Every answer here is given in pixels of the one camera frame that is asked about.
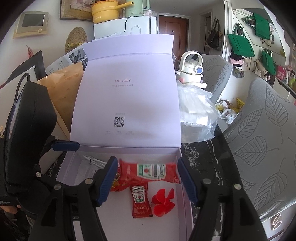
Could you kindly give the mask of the white gift box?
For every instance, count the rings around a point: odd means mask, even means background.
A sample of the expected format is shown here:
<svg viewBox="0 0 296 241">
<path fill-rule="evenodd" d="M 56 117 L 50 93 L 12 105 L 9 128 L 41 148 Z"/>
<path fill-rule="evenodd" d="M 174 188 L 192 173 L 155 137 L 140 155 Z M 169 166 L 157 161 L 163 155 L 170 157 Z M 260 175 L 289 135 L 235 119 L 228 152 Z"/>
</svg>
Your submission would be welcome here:
<svg viewBox="0 0 296 241">
<path fill-rule="evenodd" d="M 88 57 L 74 105 L 67 153 L 57 179 L 74 186 L 89 177 L 86 157 L 127 163 L 176 163 L 181 127 L 173 64 L 174 37 L 119 35 L 83 45 Z M 193 228 L 191 204 L 180 184 L 153 181 L 148 197 L 175 192 L 175 207 L 162 217 L 133 218 L 129 189 L 111 192 L 95 208 L 108 240 L 187 240 Z"/>
</svg>

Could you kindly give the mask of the red ketchup packet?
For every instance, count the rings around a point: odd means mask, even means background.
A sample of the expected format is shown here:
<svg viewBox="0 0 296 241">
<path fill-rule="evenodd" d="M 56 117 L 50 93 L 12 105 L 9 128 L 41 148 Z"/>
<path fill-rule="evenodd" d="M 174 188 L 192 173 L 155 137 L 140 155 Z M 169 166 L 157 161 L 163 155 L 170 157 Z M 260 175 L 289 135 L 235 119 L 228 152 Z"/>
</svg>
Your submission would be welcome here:
<svg viewBox="0 0 296 241">
<path fill-rule="evenodd" d="M 152 217 L 152 209 L 147 197 L 148 184 L 138 183 L 130 186 L 132 193 L 132 217 L 147 218 Z"/>
<path fill-rule="evenodd" d="M 180 184 L 176 163 L 139 164 L 119 160 L 122 184 L 137 184 L 140 182 L 165 181 Z"/>
</svg>

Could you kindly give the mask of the green electric kettle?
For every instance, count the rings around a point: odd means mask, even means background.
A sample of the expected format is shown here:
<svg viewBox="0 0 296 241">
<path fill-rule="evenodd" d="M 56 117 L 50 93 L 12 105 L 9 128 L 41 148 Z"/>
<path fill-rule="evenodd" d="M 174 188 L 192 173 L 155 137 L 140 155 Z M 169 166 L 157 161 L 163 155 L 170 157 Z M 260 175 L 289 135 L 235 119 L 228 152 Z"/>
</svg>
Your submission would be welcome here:
<svg viewBox="0 0 296 241">
<path fill-rule="evenodd" d="M 144 11 L 150 9 L 149 0 L 133 0 L 133 4 L 125 8 L 125 17 L 144 16 Z"/>
</svg>

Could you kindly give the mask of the grey leaf pattern chair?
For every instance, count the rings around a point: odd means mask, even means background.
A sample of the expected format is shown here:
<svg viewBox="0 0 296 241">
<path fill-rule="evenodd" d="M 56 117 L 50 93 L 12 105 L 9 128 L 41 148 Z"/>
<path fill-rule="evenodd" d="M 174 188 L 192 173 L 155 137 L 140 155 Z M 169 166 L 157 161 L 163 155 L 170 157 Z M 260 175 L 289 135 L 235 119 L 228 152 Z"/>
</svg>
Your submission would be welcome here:
<svg viewBox="0 0 296 241">
<path fill-rule="evenodd" d="M 261 221 L 295 204 L 295 105 L 261 78 L 224 137 Z"/>
</svg>

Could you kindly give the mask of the framed picture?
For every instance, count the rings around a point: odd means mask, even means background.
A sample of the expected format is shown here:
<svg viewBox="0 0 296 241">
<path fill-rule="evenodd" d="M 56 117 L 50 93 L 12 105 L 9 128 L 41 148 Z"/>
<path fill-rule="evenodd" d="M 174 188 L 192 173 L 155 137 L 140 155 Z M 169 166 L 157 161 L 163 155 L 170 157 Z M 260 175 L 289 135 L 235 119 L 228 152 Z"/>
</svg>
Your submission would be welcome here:
<svg viewBox="0 0 296 241">
<path fill-rule="evenodd" d="M 60 20 L 92 21 L 92 5 L 96 1 L 60 0 Z"/>
</svg>

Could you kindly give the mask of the white robot toy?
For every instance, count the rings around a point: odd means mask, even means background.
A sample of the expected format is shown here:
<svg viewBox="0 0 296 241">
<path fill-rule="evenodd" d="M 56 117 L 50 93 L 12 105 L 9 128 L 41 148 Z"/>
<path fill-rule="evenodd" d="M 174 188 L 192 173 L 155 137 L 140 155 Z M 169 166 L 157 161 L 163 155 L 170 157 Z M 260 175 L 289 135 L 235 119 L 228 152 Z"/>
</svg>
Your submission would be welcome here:
<svg viewBox="0 0 296 241">
<path fill-rule="evenodd" d="M 176 71 L 176 79 L 182 84 L 192 84 L 205 89 L 207 84 L 203 82 L 203 57 L 196 51 L 185 52 Z"/>
</svg>

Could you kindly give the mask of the green tote bag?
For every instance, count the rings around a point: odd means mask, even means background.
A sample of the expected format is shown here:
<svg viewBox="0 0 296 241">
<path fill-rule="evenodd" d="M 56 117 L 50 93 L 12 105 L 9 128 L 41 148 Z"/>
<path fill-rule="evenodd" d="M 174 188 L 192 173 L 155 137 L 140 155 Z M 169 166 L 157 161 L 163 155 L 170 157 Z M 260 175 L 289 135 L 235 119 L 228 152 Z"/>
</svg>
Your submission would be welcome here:
<svg viewBox="0 0 296 241">
<path fill-rule="evenodd" d="M 232 33 L 227 36 L 234 54 L 247 58 L 255 56 L 253 47 L 239 23 L 234 25 Z"/>
</svg>

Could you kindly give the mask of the yellow pot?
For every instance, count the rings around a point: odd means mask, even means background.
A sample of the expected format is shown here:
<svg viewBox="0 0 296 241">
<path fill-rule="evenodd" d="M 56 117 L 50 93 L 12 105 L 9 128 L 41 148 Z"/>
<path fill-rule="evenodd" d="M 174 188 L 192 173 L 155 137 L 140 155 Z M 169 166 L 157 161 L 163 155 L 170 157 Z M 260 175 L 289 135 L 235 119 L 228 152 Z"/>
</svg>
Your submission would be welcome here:
<svg viewBox="0 0 296 241">
<path fill-rule="evenodd" d="M 92 19 L 93 24 L 102 23 L 105 21 L 116 20 L 119 18 L 119 10 L 128 6 L 133 6 L 132 1 L 119 4 L 118 1 L 92 1 Z"/>
</svg>

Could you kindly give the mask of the brown paper envelope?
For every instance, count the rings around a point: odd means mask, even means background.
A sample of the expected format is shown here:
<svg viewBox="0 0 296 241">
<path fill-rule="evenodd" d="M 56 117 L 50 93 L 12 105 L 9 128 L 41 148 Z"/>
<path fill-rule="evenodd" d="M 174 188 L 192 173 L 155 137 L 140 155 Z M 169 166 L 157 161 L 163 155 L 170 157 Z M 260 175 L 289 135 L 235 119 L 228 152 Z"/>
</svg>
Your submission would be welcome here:
<svg viewBox="0 0 296 241">
<path fill-rule="evenodd" d="M 83 65 L 79 62 L 37 81 L 48 89 L 57 124 L 67 139 L 70 138 L 74 105 L 83 74 Z"/>
</svg>

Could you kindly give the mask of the white refrigerator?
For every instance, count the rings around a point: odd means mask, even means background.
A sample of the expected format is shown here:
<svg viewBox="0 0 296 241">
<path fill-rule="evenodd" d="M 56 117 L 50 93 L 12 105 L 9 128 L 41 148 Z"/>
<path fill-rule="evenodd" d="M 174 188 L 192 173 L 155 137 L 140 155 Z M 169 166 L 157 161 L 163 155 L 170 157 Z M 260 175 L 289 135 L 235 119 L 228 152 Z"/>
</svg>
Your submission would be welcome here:
<svg viewBox="0 0 296 241">
<path fill-rule="evenodd" d="M 136 16 L 121 18 L 95 24 L 94 39 L 112 35 L 156 34 L 157 18 L 155 16 Z"/>
</svg>

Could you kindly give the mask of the brown door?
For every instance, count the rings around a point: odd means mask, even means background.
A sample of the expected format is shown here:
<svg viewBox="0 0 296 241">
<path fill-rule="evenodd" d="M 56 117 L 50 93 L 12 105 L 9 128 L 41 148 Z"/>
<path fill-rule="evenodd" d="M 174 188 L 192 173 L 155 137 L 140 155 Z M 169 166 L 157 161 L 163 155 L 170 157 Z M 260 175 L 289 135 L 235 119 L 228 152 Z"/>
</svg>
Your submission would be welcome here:
<svg viewBox="0 0 296 241">
<path fill-rule="evenodd" d="M 180 60 L 187 51 L 189 20 L 175 16 L 159 16 L 159 33 L 173 35 L 173 53 Z"/>
</svg>

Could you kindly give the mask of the wall intercom panel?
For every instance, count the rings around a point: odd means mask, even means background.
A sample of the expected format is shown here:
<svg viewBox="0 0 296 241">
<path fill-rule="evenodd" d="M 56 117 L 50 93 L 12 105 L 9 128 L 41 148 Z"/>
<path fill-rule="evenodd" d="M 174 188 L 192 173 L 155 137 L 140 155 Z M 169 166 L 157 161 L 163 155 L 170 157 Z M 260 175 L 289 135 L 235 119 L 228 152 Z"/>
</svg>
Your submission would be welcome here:
<svg viewBox="0 0 296 241">
<path fill-rule="evenodd" d="M 49 13 L 44 11 L 25 11 L 16 25 L 13 38 L 45 35 L 48 33 Z"/>
</svg>

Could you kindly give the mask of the black white magazine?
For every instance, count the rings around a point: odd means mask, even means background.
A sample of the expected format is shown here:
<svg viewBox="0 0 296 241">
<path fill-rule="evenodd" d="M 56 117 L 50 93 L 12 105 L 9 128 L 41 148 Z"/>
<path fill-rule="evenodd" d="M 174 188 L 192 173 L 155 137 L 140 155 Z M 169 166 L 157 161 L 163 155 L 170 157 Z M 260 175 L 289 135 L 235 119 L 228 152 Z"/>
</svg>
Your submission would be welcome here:
<svg viewBox="0 0 296 241">
<path fill-rule="evenodd" d="M 77 48 L 71 50 L 69 53 L 66 53 L 64 56 L 54 61 L 45 69 L 45 72 L 47 75 L 50 75 L 56 71 L 59 71 L 63 68 L 79 62 L 82 63 L 83 68 L 85 68 L 88 63 L 88 58 L 82 45 L 78 46 Z"/>
</svg>

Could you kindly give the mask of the red plastic propeller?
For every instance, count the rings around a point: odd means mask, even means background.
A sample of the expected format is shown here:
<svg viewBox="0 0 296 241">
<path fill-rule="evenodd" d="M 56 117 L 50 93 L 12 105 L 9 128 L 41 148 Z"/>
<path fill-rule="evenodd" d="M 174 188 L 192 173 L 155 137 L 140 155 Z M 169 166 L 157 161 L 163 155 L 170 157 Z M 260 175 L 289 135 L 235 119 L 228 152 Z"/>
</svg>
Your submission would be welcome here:
<svg viewBox="0 0 296 241">
<path fill-rule="evenodd" d="M 162 217 L 172 211 L 176 205 L 172 202 L 172 199 L 174 198 L 175 190 L 173 188 L 170 189 L 168 195 L 166 195 L 166 190 L 164 188 L 158 190 L 158 192 L 152 197 L 154 215 Z"/>
</svg>

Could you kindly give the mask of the woven straw fan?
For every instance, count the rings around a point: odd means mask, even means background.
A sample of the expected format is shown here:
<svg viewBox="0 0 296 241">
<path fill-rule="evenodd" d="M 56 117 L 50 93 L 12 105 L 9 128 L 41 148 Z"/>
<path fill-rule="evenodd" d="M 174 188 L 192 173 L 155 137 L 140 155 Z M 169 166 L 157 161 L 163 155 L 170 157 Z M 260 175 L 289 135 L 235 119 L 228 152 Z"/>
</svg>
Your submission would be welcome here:
<svg viewBox="0 0 296 241">
<path fill-rule="evenodd" d="M 65 53 L 87 42 L 87 35 L 82 27 L 75 27 L 68 35 L 65 43 Z"/>
</svg>

